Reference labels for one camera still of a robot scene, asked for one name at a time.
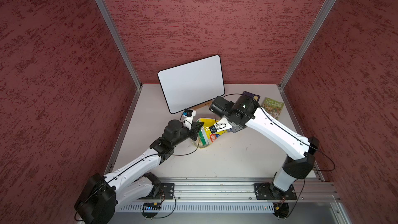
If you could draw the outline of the yellow oats bag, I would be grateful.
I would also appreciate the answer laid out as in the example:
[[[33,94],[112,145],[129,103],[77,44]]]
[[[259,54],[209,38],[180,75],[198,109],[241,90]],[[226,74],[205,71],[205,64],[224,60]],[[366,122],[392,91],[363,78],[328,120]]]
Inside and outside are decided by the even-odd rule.
[[[220,136],[232,132],[232,129],[225,129],[225,123],[218,125],[214,119],[200,118],[197,122],[203,123],[199,131],[198,141],[196,141],[199,148],[205,148],[214,143]]]

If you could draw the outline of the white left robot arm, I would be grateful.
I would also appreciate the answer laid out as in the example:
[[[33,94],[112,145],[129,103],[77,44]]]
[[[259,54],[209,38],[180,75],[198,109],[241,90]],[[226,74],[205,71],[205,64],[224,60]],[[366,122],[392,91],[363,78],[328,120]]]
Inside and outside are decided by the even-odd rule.
[[[106,224],[124,203],[157,194],[160,181],[151,170],[173,156],[180,143],[187,139],[196,141],[203,125],[203,122],[171,120],[142,155],[115,172],[92,175],[74,205],[75,220]]]

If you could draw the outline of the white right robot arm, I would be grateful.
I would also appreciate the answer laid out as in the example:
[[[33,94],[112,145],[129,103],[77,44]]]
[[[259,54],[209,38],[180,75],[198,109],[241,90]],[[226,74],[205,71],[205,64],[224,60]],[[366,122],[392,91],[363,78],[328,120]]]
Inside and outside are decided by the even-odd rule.
[[[228,122],[227,129],[238,132],[251,128],[276,144],[286,153],[282,167],[267,185],[269,193],[278,199],[285,196],[298,179],[305,179],[315,165],[319,141],[302,136],[280,123],[252,97],[240,94],[236,102],[216,97],[209,110]]]

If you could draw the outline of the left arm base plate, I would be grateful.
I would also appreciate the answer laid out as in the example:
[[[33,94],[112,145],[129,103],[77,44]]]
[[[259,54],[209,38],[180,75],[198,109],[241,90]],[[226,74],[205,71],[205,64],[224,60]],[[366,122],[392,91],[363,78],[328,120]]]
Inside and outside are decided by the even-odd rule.
[[[149,199],[172,200],[174,199],[174,183],[160,183],[154,185],[151,193],[148,195]]]

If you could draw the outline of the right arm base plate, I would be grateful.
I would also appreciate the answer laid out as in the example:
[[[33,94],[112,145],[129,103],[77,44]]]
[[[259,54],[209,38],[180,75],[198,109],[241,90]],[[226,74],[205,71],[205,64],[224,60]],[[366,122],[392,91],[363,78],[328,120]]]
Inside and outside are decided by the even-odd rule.
[[[293,185],[290,185],[287,191],[282,191],[272,183],[254,184],[254,192],[257,200],[296,200],[297,194]]]

